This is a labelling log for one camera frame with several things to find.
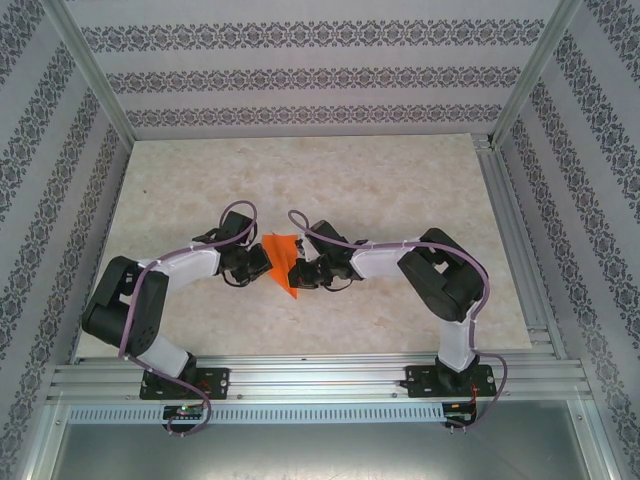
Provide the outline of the grey metal sheet panel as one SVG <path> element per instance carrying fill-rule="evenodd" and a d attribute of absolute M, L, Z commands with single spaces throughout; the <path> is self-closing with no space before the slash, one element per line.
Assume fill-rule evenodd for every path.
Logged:
<path fill-rule="evenodd" d="M 151 407 L 49 406 L 16 480 L 628 480 L 586 400 L 504 402 L 464 433 L 390 405 L 349 423 L 222 412 L 177 439 Z"/>

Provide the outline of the long aluminium mounting rail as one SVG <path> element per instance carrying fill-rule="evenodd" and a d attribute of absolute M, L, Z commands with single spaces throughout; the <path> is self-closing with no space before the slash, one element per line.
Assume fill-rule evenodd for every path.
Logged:
<path fill-rule="evenodd" d="M 579 360 L 559 359 L 548 349 L 504 356 L 503 372 L 488 359 L 498 381 L 506 383 L 502 399 L 590 399 L 593 390 Z M 246 403 L 363 403 L 407 401 L 400 383 L 409 365 L 427 365 L 431 355 L 366 354 L 302 356 L 209 356 L 202 367 L 230 371 L 228 401 Z M 48 403 L 136 403 L 142 380 L 137 366 L 114 357 L 82 359 L 55 368 Z"/>

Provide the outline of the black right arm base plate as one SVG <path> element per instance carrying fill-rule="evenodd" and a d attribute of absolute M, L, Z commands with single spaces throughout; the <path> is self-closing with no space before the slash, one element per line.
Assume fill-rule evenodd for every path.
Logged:
<path fill-rule="evenodd" d="M 438 365 L 414 365 L 405 368 L 406 379 L 400 384 L 410 398 L 493 397 L 497 393 L 493 370 L 489 365 L 471 366 L 454 372 Z"/>

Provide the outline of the aluminium frame post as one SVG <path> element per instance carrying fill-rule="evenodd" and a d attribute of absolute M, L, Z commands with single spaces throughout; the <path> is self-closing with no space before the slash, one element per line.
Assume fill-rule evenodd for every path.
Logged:
<path fill-rule="evenodd" d="M 542 31 L 539 41 L 489 135 L 490 144 L 494 150 L 503 144 L 512 124 L 516 121 L 520 110 L 581 4 L 582 0 L 558 0 L 549 22 Z"/>
<path fill-rule="evenodd" d="M 131 153 L 137 141 L 134 128 L 81 28 L 66 5 L 66 0 L 40 0 L 40 2 L 126 150 Z"/>

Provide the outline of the orange paper sheet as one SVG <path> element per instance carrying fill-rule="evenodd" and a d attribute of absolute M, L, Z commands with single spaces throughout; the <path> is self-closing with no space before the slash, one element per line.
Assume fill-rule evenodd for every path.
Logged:
<path fill-rule="evenodd" d="M 298 292 L 289 284 L 288 274 L 298 259 L 297 240 L 296 235 L 272 233 L 262 236 L 262 246 L 272 264 L 270 277 L 294 299 L 298 298 Z"/>

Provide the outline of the aluminium side rail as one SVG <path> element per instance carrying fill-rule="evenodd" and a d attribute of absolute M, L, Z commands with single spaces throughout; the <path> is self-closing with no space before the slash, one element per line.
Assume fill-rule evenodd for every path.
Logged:
<path fill-rule="evenodd" d="M 544 331 L 556 358 L 569 358 L 555 321 L 524 220 L 500 153 L 486 135 L 474 135 L 473 146 L 488 190 L 530 338 Z"/>

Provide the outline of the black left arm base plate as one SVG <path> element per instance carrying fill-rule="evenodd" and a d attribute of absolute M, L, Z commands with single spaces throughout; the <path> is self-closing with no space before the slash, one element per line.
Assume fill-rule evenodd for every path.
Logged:
<path fill-rule="evenodd" d="M 226 368 L 198 368 L 183 374 L 180 379 L 203 392 L 210 400 L 225 400 L 230 370 Z M 197 400 L 201 397 L 191 389 L 177 385 L 157 375 L 145 372 L 139 390 L 142 400 Z"/>

